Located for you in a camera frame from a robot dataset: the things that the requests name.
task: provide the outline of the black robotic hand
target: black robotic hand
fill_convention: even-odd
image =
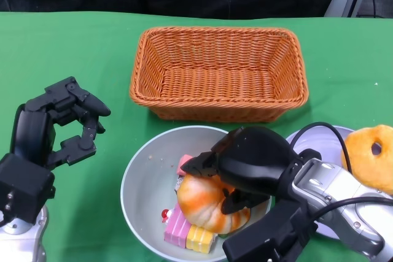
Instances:
[[[307,203],[290,185],[303,164],[321,158],[314,150],[294,152],[290,144],[264,127],[229,132],[211,151],[192,158],[182,170],[197,177],[219,175],[235,187],[224,192],[223,214],[253,208],[276,197],[276,205],[261,220],[238,231],[223,244],[229,261],[295,261],[317,226],[309,225]]]
[[[46,200],[55,196],[59,165],[80,162],[96,153],[96,134],[105,132],[99,117],[111,114],[97,97],[82,89],[74,77],[45,88],[45,93],[22,104],[15,115],[10,152],[0,160],[0,210],[5,225],[14,218],[35,223]],[[60,143],[53,151],[54,124],[77,120],[82,136]]]

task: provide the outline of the robotic hand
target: robotic hand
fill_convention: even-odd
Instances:
[[[347,170],[321,161],[314,150],[293,150],[305,127],[289,144],[263,127],[229,132],[210,152],[186,162],[182,169],[195,176],[219,175],[236,188],[226,194],[222,212],[252,208],[276,197],[276,205],[259,220],[223,244],[229,261],[295,261],[316,231],[319,221],[342,243],[375,262],[393,257],[393,199],[359,183]]]
[[[51,170],[93,156],[96,134],[105,132],[99,116],[110,114],[74,77],[45,88],[45,94],[17,109],[10,152],[0,160],[0,261],[46,260],[41,239],[47,225],[44,205],[55,197]],[[82,136],[61,142],[61,149],[53,151],[54,124],[74,120],[83,125]]]

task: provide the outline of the orange striped toy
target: orange striped toy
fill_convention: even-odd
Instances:
[[[177,191],[177,202],[186,219],[212,233],[227,234],[245,225],[251,216],[244,208],[224,215],[221,206],[225,199],[224,189],[229,193],[235,188],[223,183],[220,177],[195,177],[187,174]]]

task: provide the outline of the toy food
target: toy food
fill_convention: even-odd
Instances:
[[[177,165],[177,170],[176,170],[176,174],[177,174],[177,180],[176,180],[176,185],[174,187],[174,191],[175,193],[177,193],[180,184],[183,182],[184,176],[185,176],[185,172],[181,169],[181,167],[185,164],[185,162],[187,162],[189,159],[192,159],[192,156],[190,155],[184,155],[181,157],[179,164]]]
[[[349,134],[345,144],[354,177],[364,185],[393,195],[393,128],[386,125],[363,128]],[[381,146],[379,155],[373,154],[373,144]],[[341,158],[347,169],[343,154]]]
[[[177,175],[185,176],[185,172],[181,168],[185,164],[185,162],[187,162],[189,159],[192,159],[192,156],[184,155],[181,157],[179,161],[179,165],[177,165],[177,170],[176,170]]]
[[[192,225],[185,246],[187,249],[208,254],[216,237],[217,234],[197,227],[197,225]]]
[[[163,210],[161,216],[162,222],[167,224],[164,241],[183,249],[187,248],[205,254],[210,252],[217,235],[204,228],[191,225],[185,219],[178,204],[173,210]]]
[[[190,231],[191,223],[188,222],[178,204],[171,212],[164,232],[164,241],[185,249],[185,240]]]
[[[199,227],[217,234],[227,234],[246,224],[250,209],[224,215],[221,206],[225,199],[224,189],[229,193],[235,188],[221,182],[220,177],[194,177],[187,174],[177,191],[177,202],[186,219]]]

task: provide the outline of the wicker basket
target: wicker basket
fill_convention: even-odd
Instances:
[[[147,30],[132,100],[167,120],[269,122],[308,99],[296,35],[280,28]]]

